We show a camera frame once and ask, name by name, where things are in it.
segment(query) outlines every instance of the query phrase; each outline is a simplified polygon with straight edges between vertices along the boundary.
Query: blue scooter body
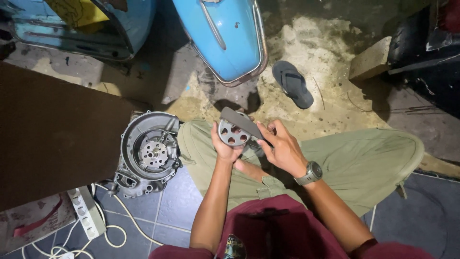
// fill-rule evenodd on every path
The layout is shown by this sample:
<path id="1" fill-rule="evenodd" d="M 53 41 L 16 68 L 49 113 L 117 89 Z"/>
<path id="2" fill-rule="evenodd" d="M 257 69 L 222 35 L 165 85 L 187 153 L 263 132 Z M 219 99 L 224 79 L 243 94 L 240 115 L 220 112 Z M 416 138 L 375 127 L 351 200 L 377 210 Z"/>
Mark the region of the blue scooter body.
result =
<path id="1" fill-rule="evenodd" d="M 193 47 L 223 85 L 239 85 L 264 71 L 268 55 L 255 0 L 173 2 Z"/>

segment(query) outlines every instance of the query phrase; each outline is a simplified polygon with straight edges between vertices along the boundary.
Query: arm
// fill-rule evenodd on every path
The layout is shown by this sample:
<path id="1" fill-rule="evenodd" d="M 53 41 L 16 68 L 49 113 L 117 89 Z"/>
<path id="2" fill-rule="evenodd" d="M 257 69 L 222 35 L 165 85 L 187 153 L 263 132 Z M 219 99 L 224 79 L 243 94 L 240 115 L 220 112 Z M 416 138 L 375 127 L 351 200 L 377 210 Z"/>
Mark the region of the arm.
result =
<path id="1" fill-rule="evenodd" d="M 258 140 L 269 162 L 299 178 L 305 175 L 307 159 L 303 156 L 297 140 L 287 131 L 280 120 L 270 123 L 267 128 L 257 123 L 264 138 Z M 339 244 L 350 253 L 364 242 L 373 239 L 372 233 L 360 218 L 324 182 L 319 180 L 304 186 L 314 210 L 320 220 L 335 236 Z"/>
<path id="2" fill-rule="evenodd" d="M 216 253 L 222 236 L 233 163 L 243 146 L 229 147 L 217 135 L 217 123 L 211 129 L 211 138 L 217 151 L 216 166 L 209 188 L 196 212 L 190 234 L 191 248 L 204 248 Z"/>

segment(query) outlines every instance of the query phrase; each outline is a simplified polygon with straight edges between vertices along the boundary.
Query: chrome trim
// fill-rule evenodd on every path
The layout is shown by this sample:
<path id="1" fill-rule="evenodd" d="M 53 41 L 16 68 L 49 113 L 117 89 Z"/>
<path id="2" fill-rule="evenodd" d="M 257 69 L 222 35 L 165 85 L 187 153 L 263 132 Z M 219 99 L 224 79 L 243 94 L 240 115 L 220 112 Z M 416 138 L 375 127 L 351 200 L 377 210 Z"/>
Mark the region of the chrome trim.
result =
<path id="1" fill-rule="evenodd" d="M 209 15 L 209 12 L 207 11 L 206 5 L 204 4 L 203 0 L 200 0 L 200 5 L 201 5 L 201 9 L 203 10 L 204 15 L 206 16 L 207 24 L 209 24 L 209 27 L 211 27 L 211 31 L 214 34 L 214 38 L 216 38 L 217 42 L 219 43 L 219 46 L 223 50 L 226 50 L 227 46 L 225 45 L 225 41 L 220 35 L 219 30 L 216 27 L 216 24 L 214 24 L 214 21 L 211 18 L 211 15 Z"/>
<path id="2" fill-rule="evenodd" d="M 259 54 L 260 54 L 260 61 L 259 64 L 250 72 L 248 72 L 245 75 L 240 76 L 239 78 L 232 80 L 232 81 L 226 81 L 224 80 L 215 70 L 210 66 L 210 64 L 206 61 L 204 56 L 201 54 L 200 50 L 196 47 L 194 44 L 193 40 L 191 40 L 191 45 L 193 49 L 196 51 L 196 53 L 200 56 L 200 58 L 204 61 L 204 63 L 211 69 L 217 80 L 221 84 L 223 84 L 226 87 L 235 87 L 238 86 L 246 81 L 249 81 L 251 78 L 256 77 L 260 75 L 265 68 L 268 65 L 268 50 L 267 50 L 267 42 L 265 40 L 265 32 L 264 32 L 264 23 L 262 20 L 262 16 L 260 15 L 260 10 L 259 6 L 257 4 L 257 1 L 254 0 L 254 5 L 253 5 L 253 15 L 254 15 L 254 24 L 256 27 L 256 32 L 257 32 L 257 42 L 259 44 Z"/>

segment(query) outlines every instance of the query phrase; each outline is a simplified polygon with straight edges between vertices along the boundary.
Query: power strip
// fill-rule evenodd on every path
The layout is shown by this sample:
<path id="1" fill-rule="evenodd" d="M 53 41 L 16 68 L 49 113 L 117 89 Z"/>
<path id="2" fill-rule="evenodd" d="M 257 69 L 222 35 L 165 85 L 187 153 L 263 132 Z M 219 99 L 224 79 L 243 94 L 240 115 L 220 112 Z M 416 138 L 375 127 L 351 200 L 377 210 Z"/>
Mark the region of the power strip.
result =
<path id="1" fill-rule="evenodd" d="M 88 187 L 75 188 L 67 191 L 67 194 L 72 200 L 88 240 L 93 240 L 104 234 L 107 229 Z"/>

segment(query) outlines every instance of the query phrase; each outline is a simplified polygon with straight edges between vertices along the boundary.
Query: metal handle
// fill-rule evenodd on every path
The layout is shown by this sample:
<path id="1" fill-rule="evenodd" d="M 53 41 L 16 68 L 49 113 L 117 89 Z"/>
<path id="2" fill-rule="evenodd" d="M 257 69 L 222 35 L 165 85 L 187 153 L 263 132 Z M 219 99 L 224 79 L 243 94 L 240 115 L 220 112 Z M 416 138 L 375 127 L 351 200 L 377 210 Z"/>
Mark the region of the metal handle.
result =
<path id="1" fill-rule="evenodd" d="M 213 22 L 213 19 L 211 18 L 211 15 L 209 15 L 209 12 L 207 11 L 206 5 L 204 4 L 203 0 L 200 0 L 200 5 L 201 9 L 203 10 L 204 15 L 206 16 L 207 23 L 209 24 L 209 27 L 211 27 L 211 31 L 214 34 L 214 37 L 216 38 L 217 42 L 219 43 L 219 46 L 223 49 L 226 50 L 227 46 L 224 42 L 224 39 L 219 33 L 219 30 L 217 29 L 216 25 Z"/>

